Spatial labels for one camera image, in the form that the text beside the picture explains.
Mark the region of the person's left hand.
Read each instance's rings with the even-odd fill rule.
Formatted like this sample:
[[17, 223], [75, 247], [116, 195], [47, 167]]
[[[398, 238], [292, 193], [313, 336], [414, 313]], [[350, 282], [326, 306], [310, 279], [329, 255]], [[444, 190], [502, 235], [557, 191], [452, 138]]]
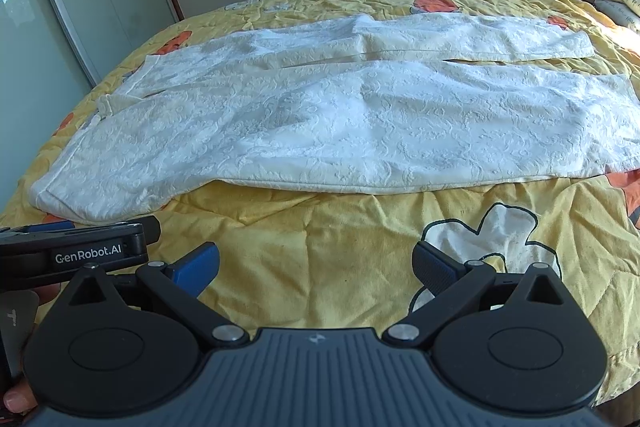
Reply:
[[60, 292], [59, 283], [1, 294], [1, 424], [9, 425], [37, 406], [24, 374], [24, 351], [38, 308]]

